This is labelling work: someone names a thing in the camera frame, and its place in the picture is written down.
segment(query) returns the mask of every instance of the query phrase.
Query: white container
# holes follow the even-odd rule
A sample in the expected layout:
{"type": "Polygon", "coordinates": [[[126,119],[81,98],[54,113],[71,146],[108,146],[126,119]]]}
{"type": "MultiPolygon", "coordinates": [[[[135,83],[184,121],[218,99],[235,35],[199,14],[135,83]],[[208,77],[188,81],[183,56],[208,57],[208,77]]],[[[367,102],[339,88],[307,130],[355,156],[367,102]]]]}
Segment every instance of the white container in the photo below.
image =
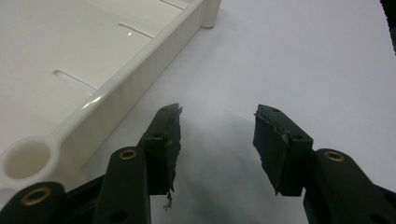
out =
{"type": "Polygon", "coordinates": [[[82,165],[195,32],[213,26],[219,3],[2,1],[1,197],[39,181],[84,183],[82,165]]]}

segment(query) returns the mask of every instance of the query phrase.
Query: round hole in tray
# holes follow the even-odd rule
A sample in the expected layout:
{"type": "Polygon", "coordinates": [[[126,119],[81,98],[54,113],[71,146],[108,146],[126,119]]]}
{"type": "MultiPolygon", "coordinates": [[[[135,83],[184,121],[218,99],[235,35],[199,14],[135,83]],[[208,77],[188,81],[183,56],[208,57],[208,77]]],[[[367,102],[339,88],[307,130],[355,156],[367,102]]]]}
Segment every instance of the round hole in tray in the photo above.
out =
{"type": "Polygon", "coordinates": [[[12,179],[24,179],[37,174],[50,159],[50,148],[42,142],[28,142],[9,153],[5,173],[12,179]]]}

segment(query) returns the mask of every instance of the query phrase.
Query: plastic part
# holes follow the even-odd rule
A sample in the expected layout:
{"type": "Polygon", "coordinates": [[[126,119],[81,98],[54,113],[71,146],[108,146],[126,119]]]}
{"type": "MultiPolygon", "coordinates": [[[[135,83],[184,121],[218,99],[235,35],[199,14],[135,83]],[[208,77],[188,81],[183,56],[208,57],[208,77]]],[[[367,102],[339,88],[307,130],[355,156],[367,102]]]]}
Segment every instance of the plastic part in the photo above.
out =
{"type": "Polygon", "coordinates": [[[138,147],[145,149],[148,164],[148,193],[164,195],[175,191],[176,161],[180,151],[178,104],[161,108],[143,134],[138,147]]]}
{"type": "Polygon", "coordinates": [[[259,105],[253,145],[276,194],[300,196],[302,173],[312,152],[313,139],[282,111],[259,105]]]}
{"type": "Polygon", "coordinates": [[[81,166],[203,22],[214,23],[211,2],[2,4],[2,198],[44,180],[66,190],[85,182],[81,166]]]}

